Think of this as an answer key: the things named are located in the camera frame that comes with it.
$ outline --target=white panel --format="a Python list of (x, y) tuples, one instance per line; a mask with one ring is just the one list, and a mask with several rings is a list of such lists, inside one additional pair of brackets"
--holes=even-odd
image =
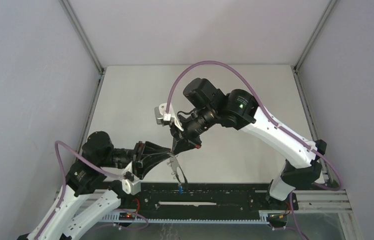
[(374, 1), (340, 1), (300, 71), (328, 157), (374, 240)]
[[(186, 68), (167, 66), (110, 66), (92, 119), (90, 133), (106, 131), (116, 148), (132, 149), (138, 141), (172, 146), (169, 127), (156, 124), (154, 107), (165, 103), (169, 90)], [(266, 107), (297, 133), (310, 138), (310, 131), (297, 87), (288, 65), (235, 65), (250, 82)], [(243, 83), (225, 68), (200, 66), (179, 83), (173, 97), (175, 111), (193, 106), (182, 95), (194, 78), (209, 79), (224, 93), (244, 89)], [(245, 132), (219, 125), (201, 135), (200, 149), (182, 152), (178, 160), (190, 182), (268, 183), (282, 169), (285, 159), (278, 152)], [(150, 182), (173, 182), (165, 163), (145, 178)]]
[(0, 240), (50, 208), (61, 184), (53, 143), (79, 144), (97, 80), (57, 0), (0, 1)]
[(102, 64), (294, 65), (329, 0), (73, 0)]

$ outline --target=white tabletop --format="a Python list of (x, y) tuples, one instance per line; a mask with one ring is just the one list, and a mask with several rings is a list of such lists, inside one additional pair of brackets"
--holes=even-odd
[[(263, 104), (284, 124), (311, 139), (294, 76), (289, 65), (233, 65), (251, 84)], [(89, 134), (109, 133), (115, 148), (132, 149), (138, 141), (172, 146), (168, 126), (156, 124), (154, 108), (165, 103), (169, 90), (186, 65), (109, 66), (98, 97)], [(179, 83), (175, 112), (193, 106), (182, 95), (195, 78), (207, 78), (225, 94), (246, 89), (227, 69), (199, 66)], [(269, 183), (285, 158), (256, 137), (233, 128), (213, 126), (201, 135), (202, 147), (180, 153), (179, 163), (191, 183)], [(145, 182), (175, 182), (166, 162), (151, 170)]]

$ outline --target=gray wall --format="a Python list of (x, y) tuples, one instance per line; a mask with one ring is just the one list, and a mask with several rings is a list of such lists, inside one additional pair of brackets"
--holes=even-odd
[(328, 156), (374, 239), (374, 1), (340, 1), (300, 69)]
[(97, 80), (57, 0), (0, 1), (0, 240), (32, 230), (51, 206), (53, 143), (79, 143)]

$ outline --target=table surface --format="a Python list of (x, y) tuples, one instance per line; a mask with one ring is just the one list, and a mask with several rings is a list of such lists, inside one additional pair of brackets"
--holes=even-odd
[[(109, 66), (92, 117), (89, 134), (107, 132), (115, 148), (132, 149), (138, 141), (150, 141), (170, 148), (168, 126), (156, 124), (154, 108), (165, 103), (169, 90), (187, 65)], [(308, 123), (289, 65), (233, 65), (250, 83), (265, 107), (284, 124), (311, 139)], [(199, 66), (178, 84), (172, 105), (189, 112), (193, 106), (182, 95), (195, 78), (207, 78), (222, 92), (246, 89), (227, 69)], [(282, 170), (285, 158), (245, 132), (213, 126), (201, 135), (202, 147), (178, 156), (191, 183), (269, 183)], [(162, 162), (151, 170), (145, 182), (175, 182), (172, 170)]]

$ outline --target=gray floor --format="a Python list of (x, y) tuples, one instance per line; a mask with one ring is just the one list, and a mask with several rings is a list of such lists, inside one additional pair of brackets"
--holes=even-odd
[[(336, 214), (297, 215), (302, 231), (310, 240), (343, 240), (344, 235)], [(294, 225), (289, 217), (287, 226)], [(234, 224), (151, 224), (148, 228), (131, 231), (105, 227), (87, 232), (82, 240), (300, 240), (291, 230), (271, 231), (265, 225)]]

